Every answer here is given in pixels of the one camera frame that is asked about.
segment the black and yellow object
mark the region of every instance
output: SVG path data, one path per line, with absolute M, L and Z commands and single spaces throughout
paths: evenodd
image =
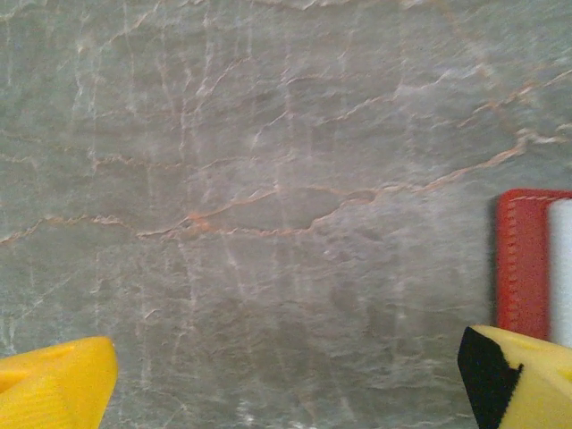
M 96 429 L 117 371 L 105 337 L 0 359 L 0 429 Z
M 471 326 L 458 367 L 480 429 L 572 429 L 572 349 Z

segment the gray marble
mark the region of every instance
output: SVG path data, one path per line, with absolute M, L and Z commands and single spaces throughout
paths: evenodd
M 569 0 L 4 0 L 0 356 L 103 428 L 476 428 L 493 199 L 572 187 Z

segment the yellow plastic piece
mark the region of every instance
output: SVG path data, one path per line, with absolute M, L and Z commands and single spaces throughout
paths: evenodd
M 472 328 L 500 346 L 511 368 L 524 366 L 499 429 L 572 428 L 572 349 L 491 326 Z
M 96 429 L 117 372 L 105 337 L 0 359 L 0 429 Z

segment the white object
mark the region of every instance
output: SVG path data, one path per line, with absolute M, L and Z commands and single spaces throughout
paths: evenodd
M 572 348 L 572 200 L 549 208 L 551 341 Z

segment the red object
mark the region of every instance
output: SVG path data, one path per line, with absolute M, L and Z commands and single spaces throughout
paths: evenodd
M 512 189 L 497 205 L 497 325 L 541 340 L 550 334 L 548 207 L 572 191 Z

